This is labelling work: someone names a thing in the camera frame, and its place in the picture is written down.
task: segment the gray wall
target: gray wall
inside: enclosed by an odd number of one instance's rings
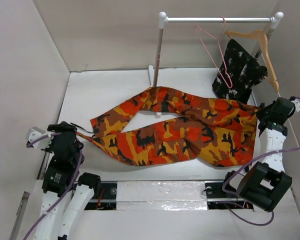
[[[30,127],[56,121],[69,71],[32,0],[0,0],[0,240],[7,240],[43,154]]]
[[[168,17],[270,17],[278,0],[34,0],[70,71],[147,68],[154,64],[158,15]],[[194,24],[169,23],[164,31],[162,67],[213,67]],[[203,24],[217,36],[222,24]],[[227,24],[251,32],[264,24]],[[215,60],[218,45],[204,38]],[[228,38],[222,37],[223,46]],[[247,50],[253,41],[240,42]]]
[[[300,97],[300,0],[279,0],[275,12],[284,12],[284,18],[269,41],[269,56],[279,85],[279,93],[284,98]],[[259,103],[271,103],[278,96],[267,81],[258,85],[254,93]],[[300,145],[300,112],[291,117],[284,148]],[[283,163],[293,178],[292,189],[300,212],[300,151],[285,153]]]

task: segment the orange camouflage clothing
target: orange camouflage clothing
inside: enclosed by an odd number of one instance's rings
[[[122,132],[138,111],[180,117]],[[169,164],[201,157],[216,167],[243,165],[254,153],[255,106],[151,87],[91,119],[92,137],[77,133],[127,165]]]

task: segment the black floral fabric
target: black floral fabric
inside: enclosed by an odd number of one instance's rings
[[[228,88],[218,72],[212,84],[215,95],[220,99],[237,100],[246,104],[252,92],[251,88],[261,83],[264,77],[268,75],[267,68],[260,66],[234,39],[231,39],[226,46],[224,61],[233,86]],[[225,72],[224,63],[219,70],[228,85],[231,85]]]

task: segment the wooden hanger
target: wooden hanger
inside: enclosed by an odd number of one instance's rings
[[[265,76],[264,79],[266,79],[274,87],[274,90],[277,93],[279,91],[279,83],[277,81],[275,70],[274,70],[274,68],[271,64],[270,58],[269,58],[268,38],[267,38],[267,35],[265,34],[265,32],[262,30],[256,30],[251,33],[226,31],[224,34],[227,35],[229,38],[231,38],[231,36],[233,36],[233,37],[258,40],[258,43],[259,43],[259,46],[260,46],[260,49],[261,49],[261,52],[262,52],[262,55],[263,55],[263,58],[265,61],[266,68],[267,68],[268,73],[271,78],[271,79],[269,79],[268,77]]]

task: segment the pink hanger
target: pink hanger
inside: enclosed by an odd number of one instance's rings
[[[219,34],[218,37],[212,36],[212,35],[211,35],[210,33],[208,33],[206,30],[202,29],[199,25],[195,25],[194,30],[195,30],[197,36],[199,37],[199,39],[200,39],[202,45],[204,46],[206,52],[207,52],[208,55],[210,56],[210,58],[211,58],[211,60],[212,60],[212,62],[213,62],[213,64],[214,64],[214,66],[216,67],[216,69],[218,69],[218,72],[219,72],[220,76],[222,77],[224,83],[226,84],[226,86],[227,86],[229,89],[231,89],[231,88],[233,87],[233,83],[232,83],[232,80],[231,80],[230,75],[227,73],[227,65],[226,65],[225,58],[224,58],[224,55],[223,55],[223,53],[222,53],[222,49],[221,49],[220,42],[219,42],[219,38],[221,37],[221,34],[223,33],[223,31],[224,31],[225,28],[226,28],[226,20],[225,20],[225,18],[224,18],[223,16],[222,16],[222,18],[223,18],[223,21],[224,21],[224,26],[223,26],[223,28],[222,28],[222,30],[221,30],[221,32],[220,32],[220,34]],[[197,28],[199,28],[201,32],[205,32],[205,33],[208,34],[210,37],[212,37],[213,39],[217,40],[218,46],[219,46],[219,50],[220,50],[220,53],[221,53],[221,57],[222,57],[222,61],[223,61],[223,65],[224,65],[224,68],[225,68],[225,74],[227,75],[227,77],[228,77],[229,80],[230,80],[230,85],[227,83],[226,79],[224,78],[224,76],[223,76],[222,73],[220,72],[220,70],[219,70],[217,64],[215,63],[214,59],[212,58],[210,52],[208,51],[208,49],[207,49],[207,47],[206,47],[204,41],[203,41],[202,38],[200,37]]]

